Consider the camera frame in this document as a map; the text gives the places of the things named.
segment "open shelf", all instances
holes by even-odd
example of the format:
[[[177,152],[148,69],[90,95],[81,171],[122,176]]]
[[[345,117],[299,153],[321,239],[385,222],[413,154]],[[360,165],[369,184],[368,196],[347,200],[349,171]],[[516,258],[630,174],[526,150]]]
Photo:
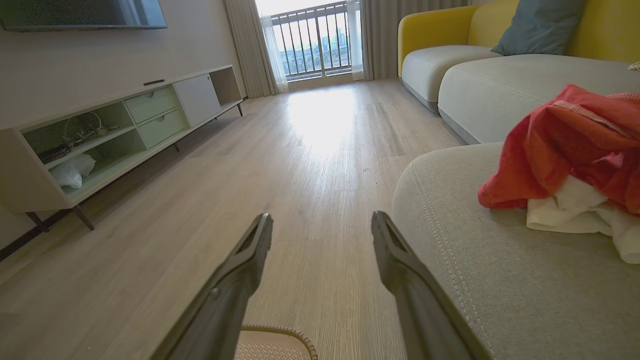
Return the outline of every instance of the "open shelf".
[[[89,176],[83,176],[80,189],[64,186],[62,190],[73,204],[77,204],[127,171],[131,163],[143,159],[147,148],[137,131],[129,131],[87,151],[95,160]]]
[[[105,181],[109,181],[110,178],[113,177],[120,169],[143,158],[144,155],[145,151],[140,151],[121,158],[109,159],[108,161],[103,161],[100,164],[96,163],[91,174],[87,177],[83,177],[82,187],[80,189],[65,186],[62,190],[64,190],[72,203],[77,204],[94,193],[95,191],[93,191],[93,188],[95,186],[98,186]]]
[[[82,145],[74,146],[73,149],[71,149],[71,153],[70,154],[68,154],[66,156],[63,156],[60,159],[55,159],[54,161],[46,163],[44,165],[44,167],[47,168],[47,169],[50,169],[52,167],[60,165],[63,162],[65,162],[65,161],[67,161],[67,160],[69,160],[71,158],[75,158],[76,156],[78,156],[78,155],[80,155],[80,154],[82,154],[82,153],[84,153],[86,151],[89,151],[89,150],[91,150],[92,148],[94,148],[94,147],[96,147],[98,145],[102,145],[102,144],[106,143],[107,141],[112,140],[112,139],[114,139],[114,138],[116,138],[116,137],[118,137],[118,136],[120,136],[122,134],[126,134],[129,131],[134,130],[134,129],[136,129],[135,126],[129,126],[129,127],[125,127],[124,129],[114,130],[114,131],[110,132],[109,134],[107,134],[105,136],[99,137],[97,139],[93,139],[93,140],[88,141],[88,142],[86,142],[86,143],[84,143]]]
[[[229,106],[229,104],[235,103],[235,105],[237,105],[242,101],[242,95],[240,94],[236,75],[232,67],[211,72],[209,75],[213,87],[216,89],[220,106],[222,106],[223,109]]]

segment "gray curtain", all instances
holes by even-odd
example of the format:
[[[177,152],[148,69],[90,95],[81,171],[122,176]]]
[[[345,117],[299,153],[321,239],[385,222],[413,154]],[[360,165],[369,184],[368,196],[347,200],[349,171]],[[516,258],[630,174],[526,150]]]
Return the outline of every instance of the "gray curtain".
[[[253,99],[277,94],[255,0],[225,0],[225,8],[247,96]]]
[[[403,17],[431,10],[465,6],[470,0],[360,0],[362,58],[365,79],[398,75],[398,25]]]

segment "tv stand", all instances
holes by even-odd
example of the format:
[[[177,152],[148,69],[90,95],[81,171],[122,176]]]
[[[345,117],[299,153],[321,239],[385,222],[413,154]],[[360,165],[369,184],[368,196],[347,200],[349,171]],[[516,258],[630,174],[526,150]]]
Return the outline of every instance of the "tv stand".
[[[0,195],[7,209],[25,213],[48,231],[50,221],[41,220],[37,211],[74,212],[91,230],[92,221],[80,203],[126,172],[163,149],[196,131],[199,127],[234,107],[243,98],[233,66],[145,86],[78,106],[62,115],[36,120],[0,131]],[[76,134],[95,127],[99,117],[106,134],[76,144],[71,152],[43,162],[38,153],[65,144],[65,131]],[[52,171],[80,154],[89,154],[95,167],[83,177],[80,189],[56,184]]]

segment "living room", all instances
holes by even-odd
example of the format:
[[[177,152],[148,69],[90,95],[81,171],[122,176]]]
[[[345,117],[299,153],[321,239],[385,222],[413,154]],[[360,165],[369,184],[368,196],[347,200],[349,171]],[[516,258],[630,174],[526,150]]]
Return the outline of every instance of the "living room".
[[[6,358],[160,358],[262,213],[220,359],[432,358],[455,342],[408,335],[375,211],[470,358],[640,355],[640,3],[120,1],[161,17],[118,31],[25,25],[18,3],[0,1]]]

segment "television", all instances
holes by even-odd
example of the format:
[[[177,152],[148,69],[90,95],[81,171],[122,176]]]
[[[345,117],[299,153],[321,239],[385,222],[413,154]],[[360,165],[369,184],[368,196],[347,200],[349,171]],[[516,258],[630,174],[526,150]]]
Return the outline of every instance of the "television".
[[[0,24],[7,31],[166,28],[158,0],[0,0]]]

